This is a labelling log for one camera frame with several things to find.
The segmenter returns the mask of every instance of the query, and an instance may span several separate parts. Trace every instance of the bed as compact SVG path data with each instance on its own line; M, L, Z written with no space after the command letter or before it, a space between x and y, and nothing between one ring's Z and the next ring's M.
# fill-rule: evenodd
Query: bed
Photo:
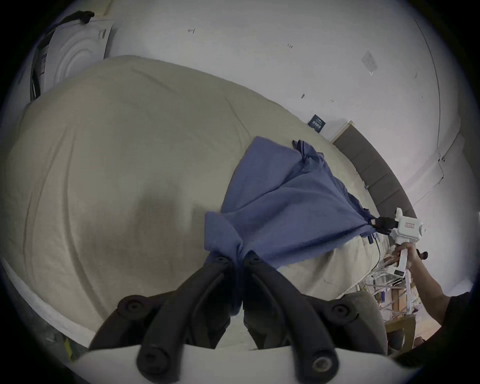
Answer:
M47 322L88 346L120 299L176 289L202 266L204 215L219 211L255 136L312 144L378 215L352 162L280 105L207 73L116 57L31 103L2 151L0 251L10 280ZM388 246L383 235L356 237L280 272L331 300Z

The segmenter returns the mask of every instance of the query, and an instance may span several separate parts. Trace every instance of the human arm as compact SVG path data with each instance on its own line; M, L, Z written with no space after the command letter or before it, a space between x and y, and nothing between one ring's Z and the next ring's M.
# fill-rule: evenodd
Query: human arm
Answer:
M442 325L450 297L443 293L440 284L427 271L414 244L403 243L396 248L395 254L405 248L408 250L407 269L415 282L420 300L427 313Z

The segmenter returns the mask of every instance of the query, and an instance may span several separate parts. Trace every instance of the human hand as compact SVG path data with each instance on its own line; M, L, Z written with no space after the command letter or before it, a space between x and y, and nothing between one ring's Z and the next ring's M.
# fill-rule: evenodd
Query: human hand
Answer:
M394 263L397 263L400 260L400 252L406 249L407 253L407 269L410 269L412 265L420 263L421 259L417 252L417 248L413 243L403 243L402 245L397 245L395 250L392 252Z

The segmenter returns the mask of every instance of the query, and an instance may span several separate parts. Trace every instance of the blue cloth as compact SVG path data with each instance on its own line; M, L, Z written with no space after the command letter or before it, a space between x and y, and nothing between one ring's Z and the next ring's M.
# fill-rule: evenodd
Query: blue cloth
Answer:
M255 137L220 213L205 215L207 262L222 254L238 267L254 251L278 268L375 232L373 216L332 175L323 154L304 141L295 147Z

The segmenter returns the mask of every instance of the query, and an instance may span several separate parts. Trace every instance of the gray upholstered headboard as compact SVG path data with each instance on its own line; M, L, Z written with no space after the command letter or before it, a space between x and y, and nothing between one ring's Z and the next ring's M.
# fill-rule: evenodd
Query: gray upholstered headboard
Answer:
M380 216L394 217L396 208L400 207L405 216L417 217L390 167L351 122L334 138L333 144L357 169Z

